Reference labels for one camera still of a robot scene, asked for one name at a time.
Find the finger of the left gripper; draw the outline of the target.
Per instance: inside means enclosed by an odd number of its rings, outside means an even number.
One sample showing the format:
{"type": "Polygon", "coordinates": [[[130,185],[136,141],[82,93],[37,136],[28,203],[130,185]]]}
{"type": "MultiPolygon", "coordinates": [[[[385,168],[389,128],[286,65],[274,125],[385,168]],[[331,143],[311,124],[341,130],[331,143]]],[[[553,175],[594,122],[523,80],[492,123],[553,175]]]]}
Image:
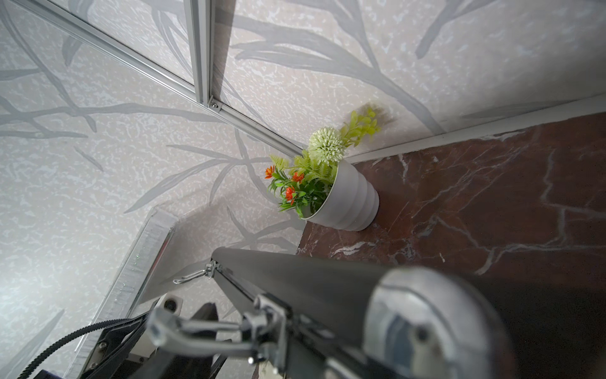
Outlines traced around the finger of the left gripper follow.
{"type": "Polygon", "coordinates": [[[156,346],[151,353],[136,354],[137,343],[145,337],[148,313],[124,325],[105,328],[81,378],[216,378],[220,359],[214,356],[191,358],[166,352],[156,346]]]}

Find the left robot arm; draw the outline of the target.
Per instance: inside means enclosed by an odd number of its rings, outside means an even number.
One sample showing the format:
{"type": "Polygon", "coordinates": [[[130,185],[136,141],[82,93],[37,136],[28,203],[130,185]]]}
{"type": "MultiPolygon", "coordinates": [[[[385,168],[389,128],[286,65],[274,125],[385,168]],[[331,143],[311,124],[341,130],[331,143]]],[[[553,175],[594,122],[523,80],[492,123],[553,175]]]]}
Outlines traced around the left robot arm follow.
{"type": "Polygon", "coordinates": [[[146,312],[131,319],[114,319],[97,322],[64,336],[41,352],[19,374],[20,378],[55,378],[46,370],[37,368],[66,344],[82,336],[101,331],[97,347],[101,349],[101,360],[85,370],[82,378],[216,378],[227,361],[225,355],[212,353],[207,357],[193,358],[170,353],[164,347],[152,352],[150,358],[133,361],[129,357],[134,347],[145,336],[146,312]]]}

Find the black poker case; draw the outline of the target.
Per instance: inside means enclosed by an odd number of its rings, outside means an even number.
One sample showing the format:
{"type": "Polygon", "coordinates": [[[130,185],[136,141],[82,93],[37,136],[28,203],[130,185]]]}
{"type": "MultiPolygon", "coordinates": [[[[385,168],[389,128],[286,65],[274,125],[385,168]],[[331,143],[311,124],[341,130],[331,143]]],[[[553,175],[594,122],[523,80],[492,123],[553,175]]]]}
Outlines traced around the black poker case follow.
{"type": "Polygon", "coordinates": [[[605,293],[219,248],[206,273],[238,323],[167,324],[170,353],[291,378],[603,378],[605,293]]]}

